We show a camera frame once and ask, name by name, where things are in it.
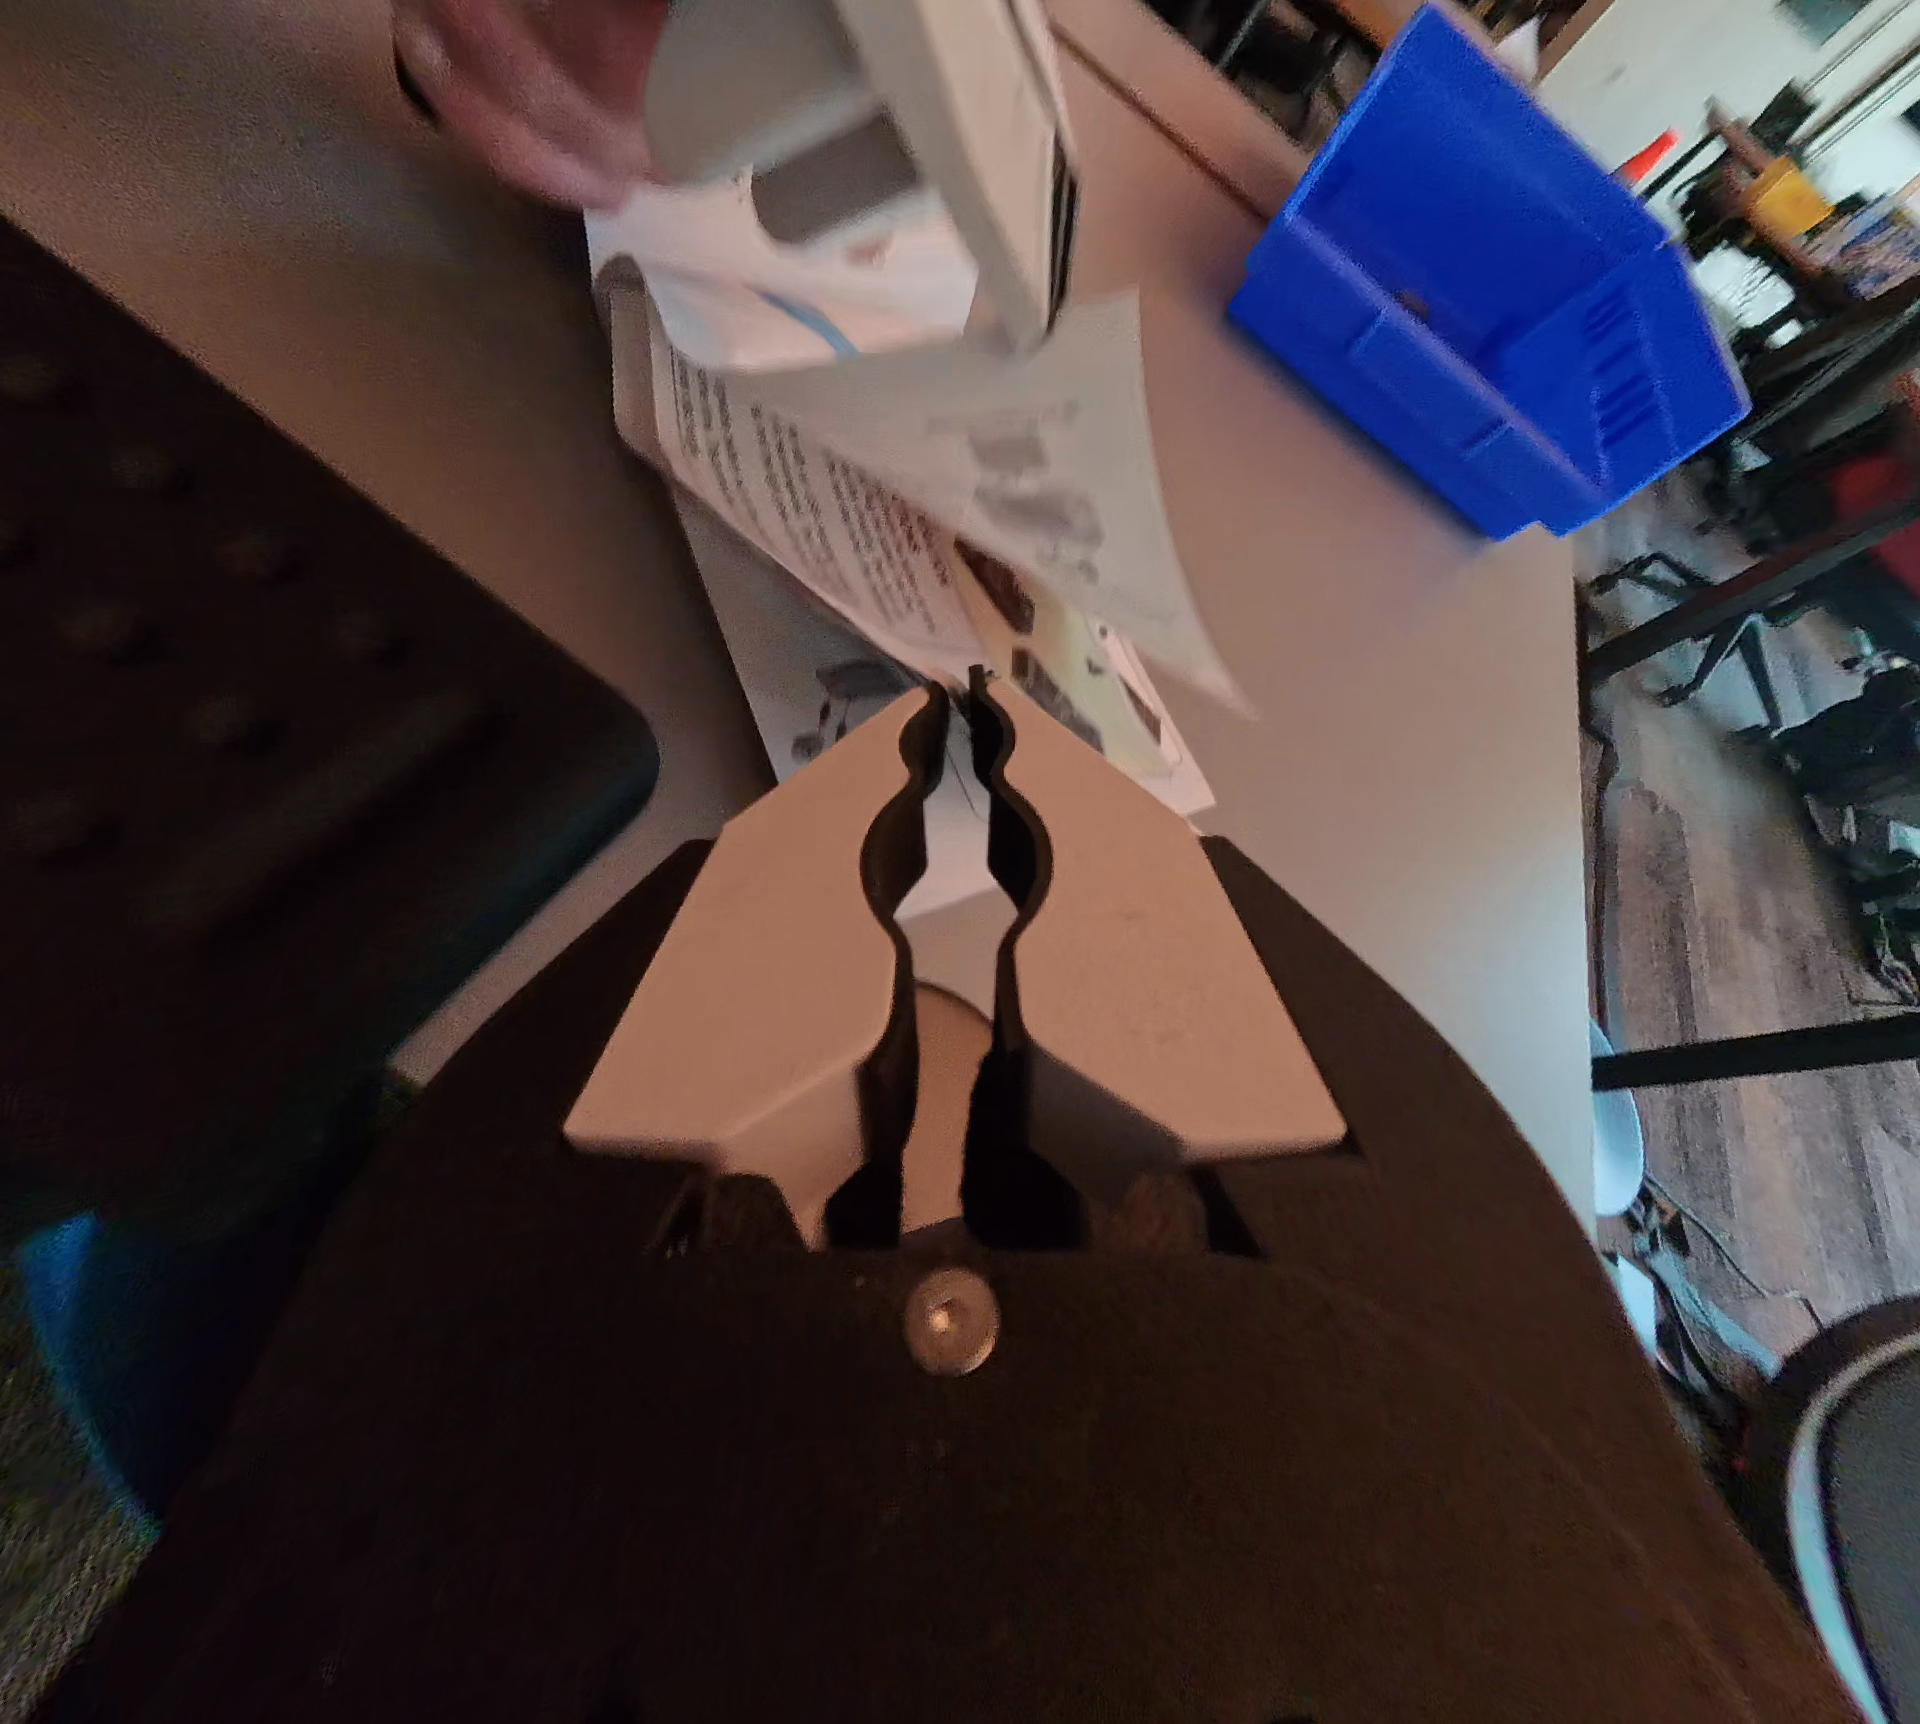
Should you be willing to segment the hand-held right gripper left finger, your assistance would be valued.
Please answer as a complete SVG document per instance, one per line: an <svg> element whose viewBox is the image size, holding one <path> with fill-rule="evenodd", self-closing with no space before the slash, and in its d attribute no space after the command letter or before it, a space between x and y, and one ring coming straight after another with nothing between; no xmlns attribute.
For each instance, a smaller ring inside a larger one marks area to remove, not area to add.
<svg viewBox="0 0 1920 1724"><path fill-rule="evenodd" d="M767 1181L811 1243L901 1244L921 1097L901 909L949 695L915 687L723 826L565 1119L586 1154Z"/></svg>

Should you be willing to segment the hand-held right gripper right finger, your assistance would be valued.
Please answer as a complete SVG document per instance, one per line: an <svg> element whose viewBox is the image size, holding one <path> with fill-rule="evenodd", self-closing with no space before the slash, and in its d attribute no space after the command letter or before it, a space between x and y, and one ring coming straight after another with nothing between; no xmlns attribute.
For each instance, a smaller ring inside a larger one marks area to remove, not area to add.
<svg viewBox="0 0 1920 1724"><path fill-rule="evenodd" d="M1195 825L1009 681L975 674L967 717L1015 909L965 1145L973 1237L1077 1248L1145 1183L1344 1147Z"/></svg>

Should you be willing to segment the white instruction booklet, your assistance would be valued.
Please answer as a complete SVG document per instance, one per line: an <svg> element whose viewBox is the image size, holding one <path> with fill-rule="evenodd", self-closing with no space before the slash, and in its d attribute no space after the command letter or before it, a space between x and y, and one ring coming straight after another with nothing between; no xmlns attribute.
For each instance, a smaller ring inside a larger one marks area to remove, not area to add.
<svg viewBox="0 0 1920 1724"><path fill-rule="evenodd" d="M1175 543L1153 298L1019 353L940 207L780 253L746 178L586 221L616 426L675 493L779 782L923 687L1011 685L1186 822L1214 811L1148 668L1237 710Z"/></svg>

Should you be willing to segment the blue plastic bin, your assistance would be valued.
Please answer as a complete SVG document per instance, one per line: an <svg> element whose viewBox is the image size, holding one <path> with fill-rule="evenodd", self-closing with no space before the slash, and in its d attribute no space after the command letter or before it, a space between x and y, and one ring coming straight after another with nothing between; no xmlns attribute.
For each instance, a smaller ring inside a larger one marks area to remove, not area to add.
<svg viewBox="0 0 1920 1724"><path fill-rule="evenodd" d="M1312 156L1227 320L1490 543L1569 538L1752 412L1666 225L1437 6Z"/></svg>

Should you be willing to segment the black perforated chair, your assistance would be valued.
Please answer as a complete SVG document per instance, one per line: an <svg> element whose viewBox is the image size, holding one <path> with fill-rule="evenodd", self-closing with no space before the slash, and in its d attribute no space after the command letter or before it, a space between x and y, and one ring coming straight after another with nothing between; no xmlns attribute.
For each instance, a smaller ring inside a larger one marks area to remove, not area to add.
<svg viewBox="0 0 1920 1724"><path fill-rule="evenodd" d="M646 808L642 710L12 221L5 1243L245 1203Z"/></svg>

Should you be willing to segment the round black stool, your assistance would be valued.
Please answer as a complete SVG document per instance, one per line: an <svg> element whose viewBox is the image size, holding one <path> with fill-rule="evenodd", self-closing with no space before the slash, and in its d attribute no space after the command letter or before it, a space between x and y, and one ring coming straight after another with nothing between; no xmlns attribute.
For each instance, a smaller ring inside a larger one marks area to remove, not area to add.
<svg viewBox="0 0 1920 1724"><path fill-rule="evenodd" d="M1745 1447L1756 1545L1868 1721L1919 1719L1919 1300L1811 1336Z"/></svg>

